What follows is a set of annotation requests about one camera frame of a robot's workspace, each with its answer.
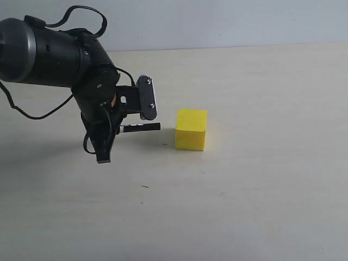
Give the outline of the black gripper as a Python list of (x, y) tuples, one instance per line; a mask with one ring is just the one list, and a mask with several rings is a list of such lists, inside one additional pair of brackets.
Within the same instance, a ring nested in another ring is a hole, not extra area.
[(113, 107), (107, 105), (80, 105), (81, 119), (86, 129), (84, 141), (91, 139), (98, 163), (110, 163), (110, 155), (115, 136), (119, 127), (127, 116), (125, 104)]

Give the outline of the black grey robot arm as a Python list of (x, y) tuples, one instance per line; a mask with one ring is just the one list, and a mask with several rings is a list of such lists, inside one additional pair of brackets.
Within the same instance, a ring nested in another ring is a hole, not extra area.
[(33, 17), (1, 21), (1, 81), (71, 89), (98, 163), (110, 162), (120, 75), (85, 29), (55, 31)]

